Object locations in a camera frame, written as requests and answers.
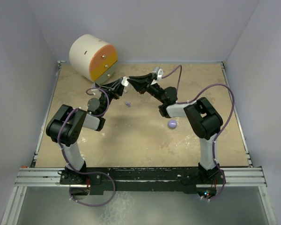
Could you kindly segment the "white earbud charging case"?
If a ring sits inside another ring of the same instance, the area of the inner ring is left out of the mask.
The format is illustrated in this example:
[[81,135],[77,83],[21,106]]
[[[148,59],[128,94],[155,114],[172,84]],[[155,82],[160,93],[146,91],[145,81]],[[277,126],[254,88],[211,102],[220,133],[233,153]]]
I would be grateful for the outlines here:
[[124,76],[124,77],[122,77],[122,80],[121,80],[121,84],[125,87],[129,85],[129,82],[127,79],[128,78],[126,76]]

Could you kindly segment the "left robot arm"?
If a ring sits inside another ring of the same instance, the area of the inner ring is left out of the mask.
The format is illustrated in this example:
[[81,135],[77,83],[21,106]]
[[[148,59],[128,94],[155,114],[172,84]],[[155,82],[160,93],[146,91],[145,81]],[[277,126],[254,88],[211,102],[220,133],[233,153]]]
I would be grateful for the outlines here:
[[[46,135],[59,145],[66,161],[65,169],[61,172],[62,180],[73,181],[82,184],[87,179],[86,162],[82,158],[78,138],[82,128],[101,131],[107,112],[113,99],[119,99],[124,87],[128,85],[127,77],[122,77],[114,82],[98,85],[93,84],[86,93],[93,96],[88,101],[88,109],[73,108],[62,105],[55,113],[46,127]],[[94,97],[95,91],[101,96]]]

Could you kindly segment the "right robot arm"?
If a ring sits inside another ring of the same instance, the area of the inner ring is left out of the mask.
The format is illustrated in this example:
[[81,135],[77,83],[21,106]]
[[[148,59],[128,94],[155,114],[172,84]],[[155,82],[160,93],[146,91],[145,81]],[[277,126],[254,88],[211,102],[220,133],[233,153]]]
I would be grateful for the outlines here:
[[195,135],[200,139],[200,162],[198,165],[199,179],[210,183],[219,171],[216,147],[212,141],[220,132],[223,120],[211,103],[202,97],[191,103],[177,103],[175,87],[162,88],[157,83],[157,75],[150,73],[143,76],[129,76],[127,81],[140,93],[149,93],[162,104],[158,106],[159,113],[165,118],[185,117]]

